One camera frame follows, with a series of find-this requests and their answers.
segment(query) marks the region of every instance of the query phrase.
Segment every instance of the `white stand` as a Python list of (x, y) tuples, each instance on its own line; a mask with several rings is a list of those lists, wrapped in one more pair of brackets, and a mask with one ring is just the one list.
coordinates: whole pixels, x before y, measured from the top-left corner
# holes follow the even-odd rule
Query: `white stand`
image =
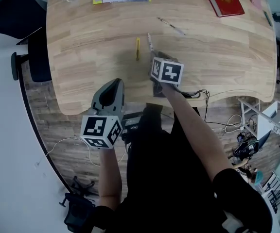
[[(251, 105), (245, 101), (243, 101), (242, 99), (238, 99), (238, 101), (241, 103), (241, 111), (242, 111), (242, 125), (250, 132), (252, 133), (256, 139), (260, 139), (263, 135), (259, 135), (258, 132), (260, 132), (259, 128), (261, 125), (260, 122), (261, 120), (265, 121), (265, 124), (267, 124), (267, 128), (269, 132), (270, 130), (273, 130), (276, 134), (280, 134), (280, 111), (273, 117), (271, 118), (271, 115), (268, 115), (268, 113), (266, 112), (266, 110), (264, 112), (261, 112), (261, 108), (260, 108), (260, 100), (258, 103), (256, 103), (255, 105)], [(276, 109), (277, 111), (277, 106), (278, 103), (280, 103), (280, 101), (276, 100), (273, 104), (270, 105), (270, 107), (272, 106), (274, 109)], [(257, 133), (255, 133), (249, 126), (246, 125), (245, 123), (245, 114), (249, 111), (253, 110), (257, 115), (258, 115), (258, 130)]]

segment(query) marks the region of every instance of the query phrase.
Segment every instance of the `yellow pen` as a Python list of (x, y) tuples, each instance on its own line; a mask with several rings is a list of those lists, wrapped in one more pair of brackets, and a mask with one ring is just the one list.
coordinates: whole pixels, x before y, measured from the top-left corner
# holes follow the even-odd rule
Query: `yellow pen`
[(137, 37), (137, 40), (136, 40), (136, 48), (137, 48), (136, 60), (139, 60), (140, 59), (140, 38), (139, 37)]

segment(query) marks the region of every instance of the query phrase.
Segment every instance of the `wooden floor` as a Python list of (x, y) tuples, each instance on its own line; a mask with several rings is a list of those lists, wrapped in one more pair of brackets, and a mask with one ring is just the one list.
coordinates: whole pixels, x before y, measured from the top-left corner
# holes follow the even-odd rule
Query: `wooden floor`
[[(62, 114), (57, 104), (52, 82), (34, 83), (31, 80), (28, 62), (22, 65), (22, 69), (30, 108), (47, 150), (52, 150), (55, 143), (64, 138), (79, 137), (81, 120), (85, 113), (74, 116), (66, 116)], [(275, 98), (280, 100), (280, 84), (276, 85)], [(142, 111), (144, 107), (144, 104), (127, 102), (125, 106), (125, 113), (128, 114)], [(199, 108), (199, 112), (203, 118), (205, 108)], [(167, 115), (162, 115), (162, 127), (164, 130), (170, 132), (173, 124), (173, 111), (171, 108), (164, 107), (162, 113)], [(207, 121), (226, 123), (229, 117), (233, 114), (240, 114), (240, 106), (236, 97), (210, 103), (207, 113)], [(235, 116), (230, 123), (239, 121), (240, 118)], [(222, 125), (217, 124), (210, 124), (210, 126), (213, 129), (223, 128)], [(236, 128), (234, 127), (228, 127), (227, 130), (232, 131), (235, 129)], [(224, 131), (215, 132), (222, 141), (225, 152), (232, 151), (232, 149), (238, 146), (236, 136), (240, 131), (235, 131), (233, 133), (225, 133)], [(272, 132), (269, 139), (263, 146), (262, 151), (255, 154), (249, 161), (253, 167), (260, 169), (264, 173), (263, 182), (267, 181), (272, 170), (275, 169), (276, 165), (280, 161), (279, 144), (280, 136)], [(125, 152), (123, 141), (118, 140), (116, 142), (115, 151), (117, 159), (120, 160)], [(184, 156), (180, 156), (179, 153), (180, 150), (173, 152), (173, 163), (179, 162), (180, 158), (184, 158)], [(89, 183), (91, 180), (95, 181), (95, 191), (97, 191), (99, 167), (94, 166), (89, 161), (89, 152), (84, 143), (74, 139), (64, 140), (56, 145), (54, 151), (50, 153), (50, 157), (68, 184), (71, 183), (73, 176), (76, 175), (83, 183)], [(90, 157), (93, 163), (99, 164), (97, 151), (91, 151)], [(127, 154), (119, 163), (122, 175), (123, 198), (127, 194), (126, 164)]]

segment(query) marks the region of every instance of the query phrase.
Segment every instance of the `cable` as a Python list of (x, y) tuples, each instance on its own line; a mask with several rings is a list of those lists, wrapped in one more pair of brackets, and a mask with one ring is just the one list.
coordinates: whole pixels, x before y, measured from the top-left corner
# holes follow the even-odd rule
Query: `cable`
[[(69, 139), (74, 139), (74, 140), (79, 140), (79, 141), (81, 141), (81, 142), (84, 142), (84, 143), (86, 144), (87, 148), (88, 148), (89, 160), (90, 160), (90, 162), (91, 162), (93, 165), (95, 165), (95, 166), (99, 166), (99, 165), (94, 164), (94, 163), (92, 162), (92, 160), (91, 160), (91, 158), (90, 158), (90, 149), (89, 149), (88, 144), (87, 144), (85, 141), (83, 141), (82, 139), (76, 138), (76, 137), (64, 138), (64, 139), (58, 141), (58, 142), (53, 146), (52, 150), (50, 150), (47, 154), (45, 154), (44, 157), (47, 157), (47, 155), (49, 155), (49, 154), (54, 150), (54, 148), (56, 147), (56, 145), (57, 145), (59, 142), (62, 142), (62, 141), (64, 141), (64, 140), (69, 140)], [(126, 154), (126, 148), (125, 148), (124, 154), (122, 155), (122, 158), (121, 158), (120, 161), (118, 161), (117, 163), (120, 163), (120, 162), (122, 161), (122, 159), (124, 158), (125, 154)]]
[(254, 117), (254, 116), (257, 116), (258, 114), (253, 114), (249, 119), (251, 119), (252, 117)]
[(181, 91), (175, 84), (172, 84), (172, 87), (173, 87), (174, 90), (181, 93), (186, 98), (198, 99), (198, 98), (200, 98), (201, 93), (204, 93), (207, 96), (206, 97), (206, 111), (205, 111), (205, 117), (204, 117), (204, 121), (206, 122), (206, 120), (207, 120), (207, 110), (208, 110), (208, 100), (209, 100), (209, 97), (210, 97), (209, 91), (207, 91), (205, 89), (202, 89), (202, 90), (198, 90), (196, 92), (184, 92), (184, 91)]
[(249, 124), (249, 123), (250, 123), (250, 121), (252, 121), (252, 125), (254, 125), (254, 124), (255, 124), (255, 121), (254, 121), (253, 119), (249, 119), (249, 120), (247, 121), (247, 124)]
[(224, 124), (225, 127), (224, 127), (223, 129), (212, 129), (212, 130), (214, 130), (214, 131), (221, 131), (221, 130), (224, 130), (225, 133), (232, 133), (232, 132), (235, 132), (235, 131), (237, 131), (237, 130), (241, 130), (241, 129), (235, 129), (235, 130), (233, 130), (233, 131), (227, 131), (227, 127), (228, 127), (228, 126), (234, 126), (234, 127), (236, 127), (236, 128), (239, 128), (239, 127), (241, 126), (241, 123), (235, 123), (235, 124), (229, 123), (229, 121), (232, 119), (233, 116), (239, 116), (239, 117), (241, 118), (241, 121), (242, 121), (242, 116), (241, 116), (241, 115), (239, 115), (239, 114), (234, 114), (234, 115), (232, 115), (232, 116), (227, 120), (227, 123)]
[(172, 120), (174, 120), (174, 118), (173, 117), (171, 117), (171, 116), (169, 116), (169, 115), (166, 115), (166, 114), (164, 114), (164, 113), (160, 113), (161, 115), (164, 115), (165, 117), (169, 117), (169, 118), (171, 118)]
[(247, 133), (247, 132), (244, 132), (244, 131), (243, 131), (242, 133), (244, 133), (244, 134), (245, 134), (245, 138), (249, 138), (249, 137), (251, 137), (251, 132), (248, 132), (248, 133)]

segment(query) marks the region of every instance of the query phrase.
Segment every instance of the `wooden desk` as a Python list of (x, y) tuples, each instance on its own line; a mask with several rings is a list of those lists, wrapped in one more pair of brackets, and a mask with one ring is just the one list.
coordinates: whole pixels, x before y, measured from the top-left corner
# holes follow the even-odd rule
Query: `wooden desk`
[[(169, 105), (152, 96), (147, 33), (156, 50), (184, 66), (181, 90), (210, 91), (209, 102), (232, 96), (271, 101), (276, 83), (276, 41), (263, 11), (240, 0), (245, 14), (218, 18), (209, 0), (152, 0), (92, 5), (49, 0), (47, 43), (52, 82), (62, 113), (79, 114), (94, 93), (121, 78), (125, 101)], [(263, 9), (271, 17), (268, 4)], [(187, 35), (157, 19), (161, 17)], [(136, 61), (136, 37), (140, 60)], [(190, 100), (205, 105), (205, 96)]]

